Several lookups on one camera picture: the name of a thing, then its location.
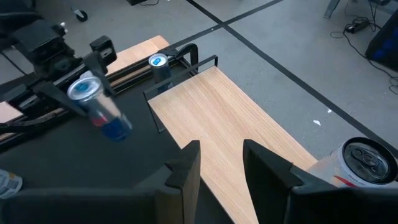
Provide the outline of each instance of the wheel caster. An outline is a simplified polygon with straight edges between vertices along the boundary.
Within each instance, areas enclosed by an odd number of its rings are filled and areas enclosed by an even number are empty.
[[[74,13],[76,14],[77,20],[79,20],[80,22],[86,22],[87,21],[88,15],[87,15],[87,13],[85,11],[78,9]]]

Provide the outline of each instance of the white can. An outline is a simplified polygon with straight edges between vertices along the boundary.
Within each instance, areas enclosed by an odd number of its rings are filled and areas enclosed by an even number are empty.
[[[379,143],[362,137],[344,142],[307,172],[337,187],[398,189],[398,165]]]
[[[6,199],[22,187],[22,178],[17,175],[0,169],[0,199]]]

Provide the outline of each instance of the blue and silver can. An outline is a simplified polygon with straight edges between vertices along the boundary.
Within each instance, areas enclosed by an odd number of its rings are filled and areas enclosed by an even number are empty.
[[[110,97],[104,94],[101,80],[85,72],[68,88],[68,97],[82,107],[91,122],[113,141],[122,141],[132,126]]]
[[[170,73],[169,60],[165,54],[157,53],[149,57],[149,65],[156,83],[168,79],[172,76]],[[171,89],[173,83],[169,82],[158,88],[159,93]]]

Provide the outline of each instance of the wooden surface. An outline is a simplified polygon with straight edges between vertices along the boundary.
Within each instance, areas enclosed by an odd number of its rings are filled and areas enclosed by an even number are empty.
[[[149,104],[181,148],[200,140],[201,176],[235,223],[257,223],[244,176],[244,139],[304,170],[317,161],[217,67]]]
[[[160,49],[163,49],[165,47],[169,46],[169,43],[162,37],[162,36],[156,36],[153,37],[147,41],[144,41],[140,44],[137,44],[133,47],[130,47],[126,50],[123,50],[118,53],[118,59],[113,62],[112,64],[108,65],[108,73],[106,74],[107,76],[117,72],[120,69],[123,69],[135,62],[138,62],[139,60],[142,60],[156,52],[158,52]],[[149,67],[144,67],[140,69],[140,71],[149,69]],[[134,75],[136,75],[138,72],[133,72],[129,75],[126,75],[126,77],[123,77],[124,79],[131,78]],[[116,80],[111,83],[112,86],[117,85],[121,80]],[[4,123],[7,121],[10,121],[14,118],[17,118],[21,116],[22,113],[16,109],[14,109],[12,106],[10,106],[6,102],[0,102],[0,123]]]

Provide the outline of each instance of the soda can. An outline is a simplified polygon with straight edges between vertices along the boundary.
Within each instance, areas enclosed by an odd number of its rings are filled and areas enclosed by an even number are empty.
[[[307,172],[337,187],[398,189],[397,161],[384,146],[368,138],[344,142]]]
[[[18,191],[22,187],[22,178],[13,174],[12,172],[7,172],[0,169],[0,198],[6,199]]]
[[[129,120],[114,101],[104,94],[101,80],[90,71],[69,86],[68,97],[82,107],[91,122],[113,141],[122,141],[131,132]]]
[[[169,60],[165,54],[157,53],[149,57],[149,65],[154,75],[155,83],[168,79],[172,76],[169,67]],[[159,87],[159,93],[163,93],[173,87],[173,83],[169,82]]]

